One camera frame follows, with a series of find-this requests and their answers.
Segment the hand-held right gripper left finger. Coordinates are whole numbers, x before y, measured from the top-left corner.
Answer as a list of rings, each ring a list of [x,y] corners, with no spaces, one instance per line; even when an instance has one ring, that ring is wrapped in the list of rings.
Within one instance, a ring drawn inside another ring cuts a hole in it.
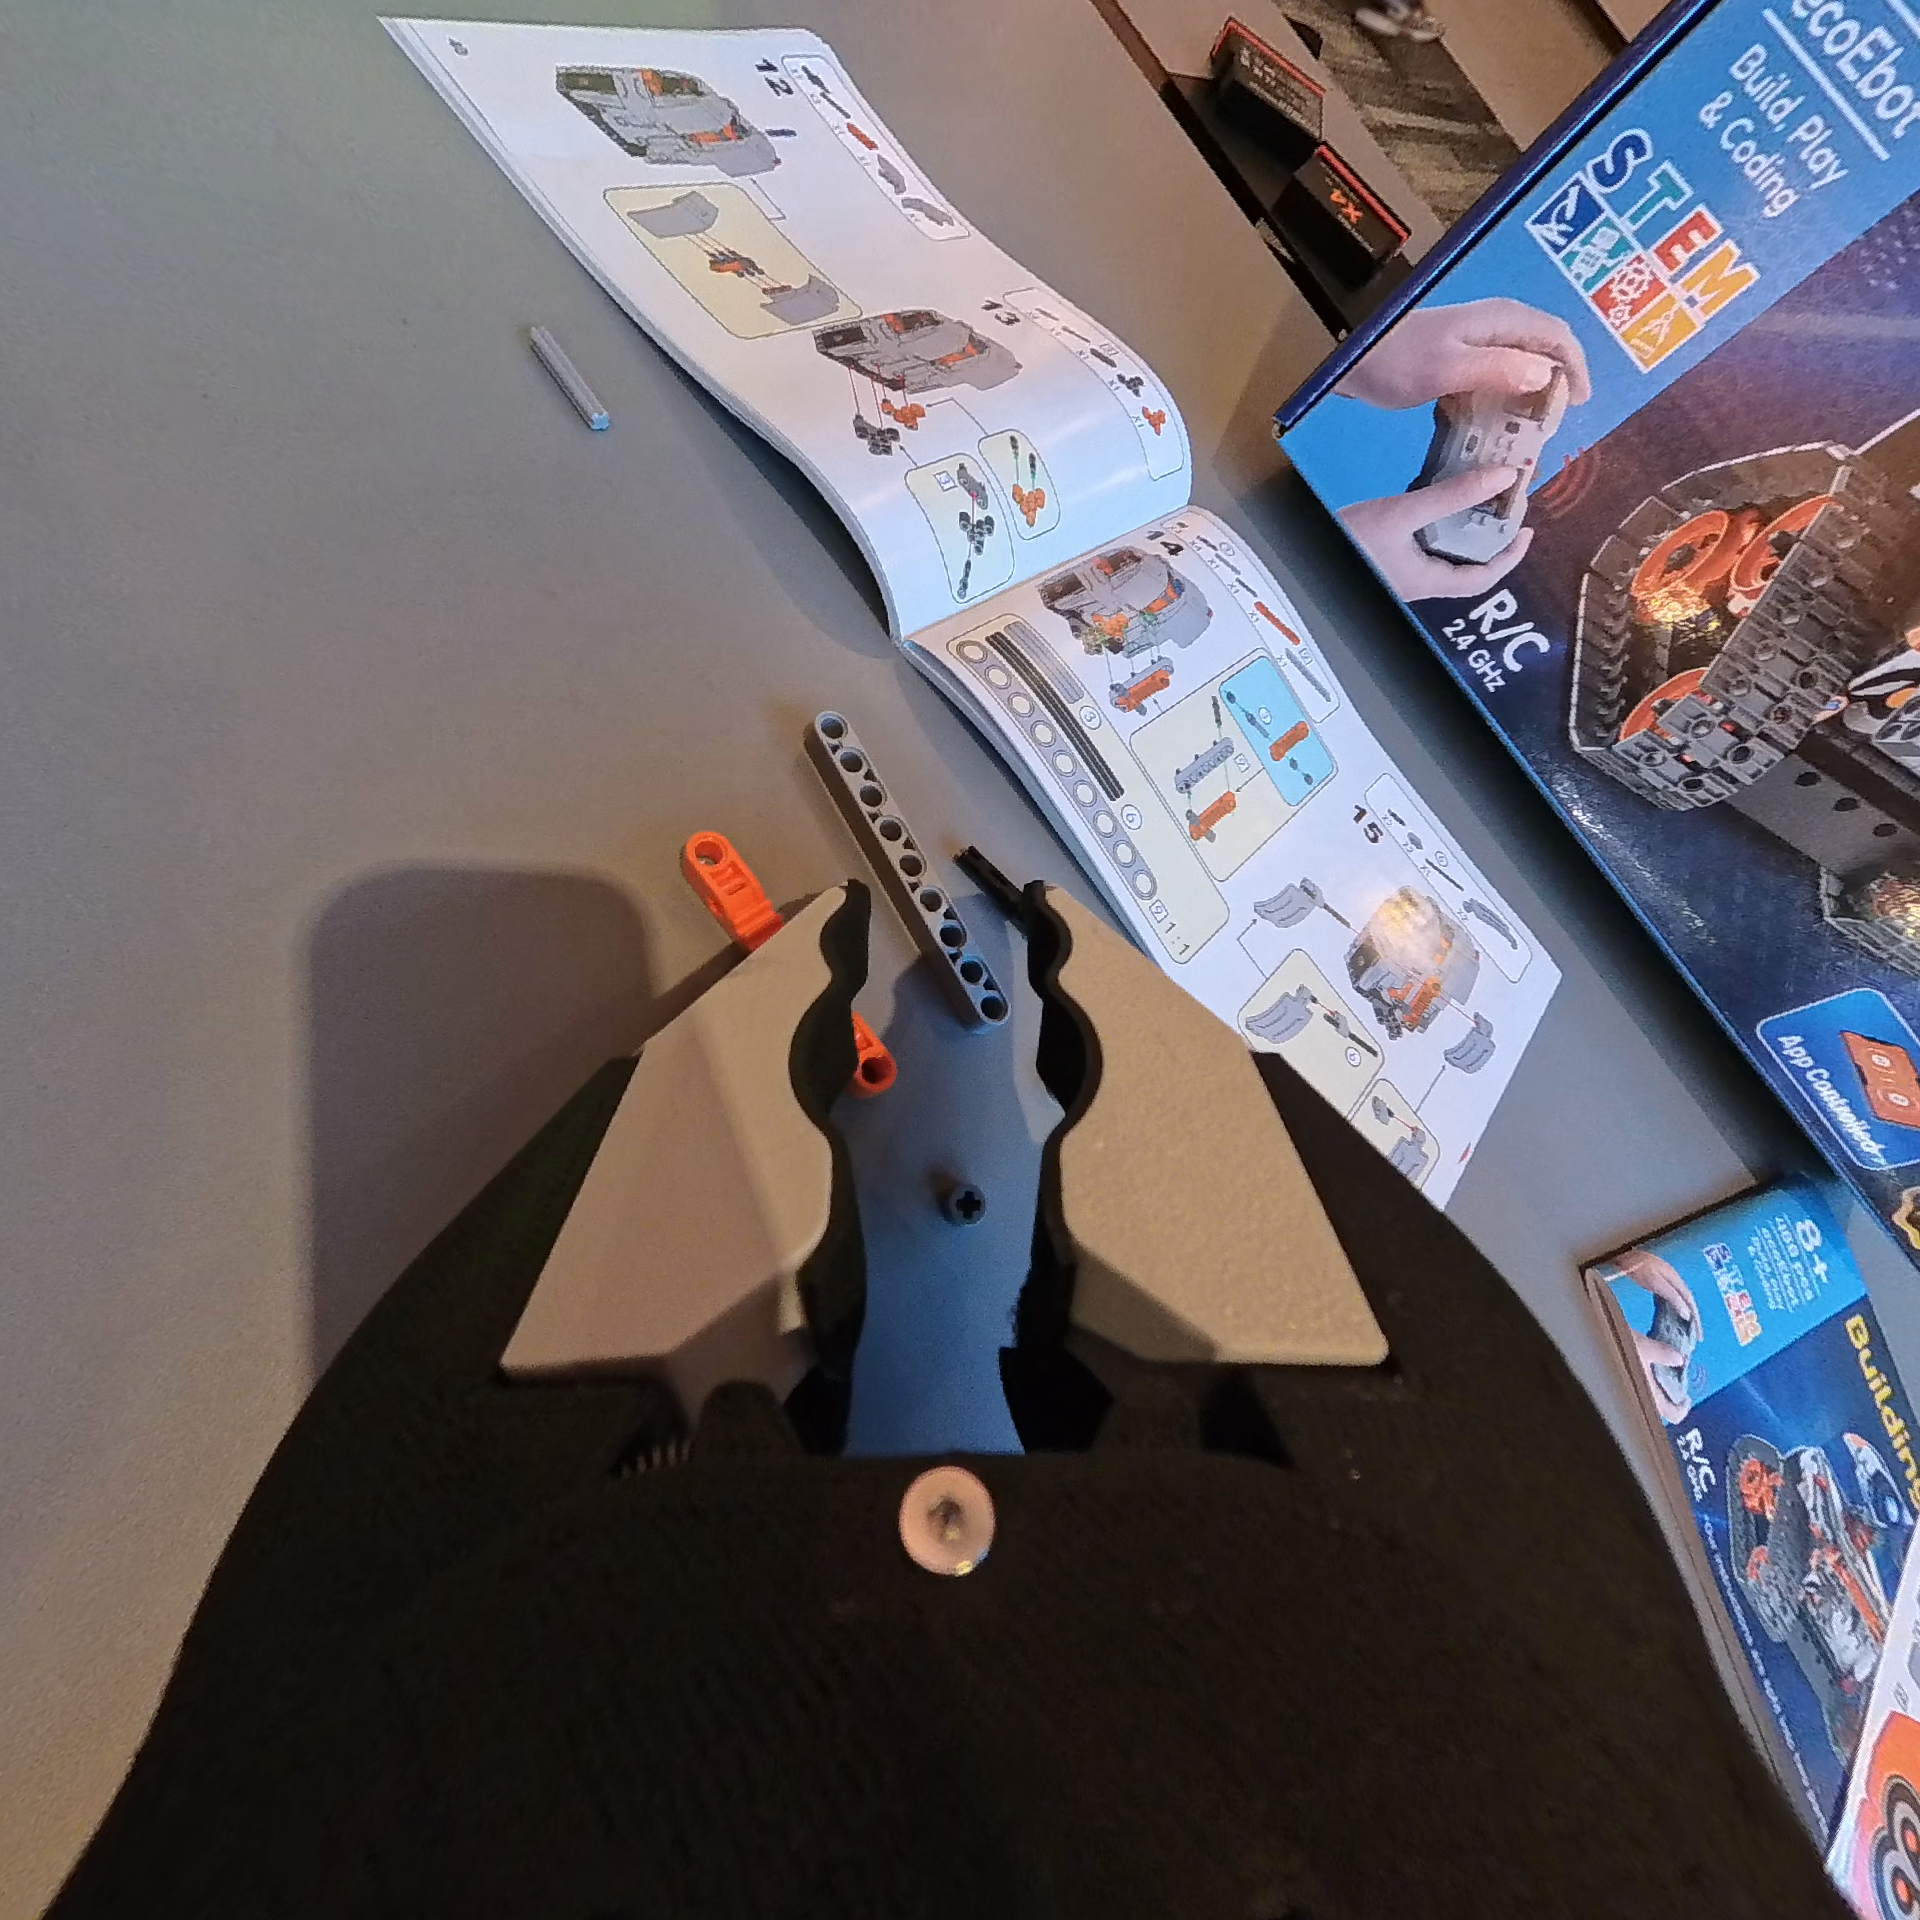
[[[865,1260],[830,1107],[854,1071],[871,893],[818,893],[658,1030],[502,1367],[658,1379],[688,1416],[759,1381],[808,1451],[847,1446]]]

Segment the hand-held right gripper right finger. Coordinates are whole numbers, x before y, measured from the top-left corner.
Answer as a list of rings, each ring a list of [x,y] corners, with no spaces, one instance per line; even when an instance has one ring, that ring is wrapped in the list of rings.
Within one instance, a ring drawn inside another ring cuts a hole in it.
[[[1043,1148],[1003,1386],[1028,1451],[1100,1430],[1283,1453],[1255,1367],[1372,1367],[1386,1339],[1237,1032],[1065,888],[1024,895]]]

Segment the thin grey axle rod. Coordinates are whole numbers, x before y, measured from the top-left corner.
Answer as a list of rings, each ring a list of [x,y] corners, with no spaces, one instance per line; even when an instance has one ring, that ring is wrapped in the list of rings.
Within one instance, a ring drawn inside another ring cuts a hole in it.
[[[594,392],[582,372],[574,364],[559,338],[546,325],[534,325],[529,346],[540,369],[555,382],[564,400],[574,407],[580,423],[594,431],[610,430],[610,413]]]

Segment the orange toothed beam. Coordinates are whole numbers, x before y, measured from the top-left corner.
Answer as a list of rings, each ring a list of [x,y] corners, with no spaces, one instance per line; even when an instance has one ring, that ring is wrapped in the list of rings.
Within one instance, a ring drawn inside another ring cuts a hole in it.
[[[755,954],[782,931],[782,911],[720,831],[705,828],[684,841],[682,874],[734,949]],[[855,1069],[848,1080],[848,1091],[858,1099],[891,1091],[897,1080],[897,1063],[861,1013],[850,1013],[850,1038]]]

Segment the grey holed beam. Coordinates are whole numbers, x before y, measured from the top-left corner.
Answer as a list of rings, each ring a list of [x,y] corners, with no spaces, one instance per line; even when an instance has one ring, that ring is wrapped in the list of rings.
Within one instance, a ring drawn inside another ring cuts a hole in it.
[[[807,733],[807,755],[962,1027],[1003,1027],[1009,1018],[1007,995],[847,718],[818,712]]]

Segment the blue cover booklet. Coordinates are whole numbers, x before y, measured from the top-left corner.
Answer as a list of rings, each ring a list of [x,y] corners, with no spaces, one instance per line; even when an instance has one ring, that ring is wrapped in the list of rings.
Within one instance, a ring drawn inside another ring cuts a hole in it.
[[[1916,1537],[1916,1409],[1845,1233],[1788,1182],[1585,1269],[1745,1724],[1828,1849]]]

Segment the blue toy robot box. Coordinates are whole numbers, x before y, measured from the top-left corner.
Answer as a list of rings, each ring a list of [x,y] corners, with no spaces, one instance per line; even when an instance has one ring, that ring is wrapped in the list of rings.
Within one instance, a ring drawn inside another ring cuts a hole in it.
[[[1673,6],[1278,417],[1918,1241],[1918,17]]]

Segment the open instruction booklet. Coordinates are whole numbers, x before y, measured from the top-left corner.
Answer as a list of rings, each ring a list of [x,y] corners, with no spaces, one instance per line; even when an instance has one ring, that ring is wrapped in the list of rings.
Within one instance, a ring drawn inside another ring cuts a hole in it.
[[[1559,968],[1194,507],[1150,364],[967,223],[812,33],[386,31],[656,346],[829,497],[905,661],[1122,926],[1447,1204]]]

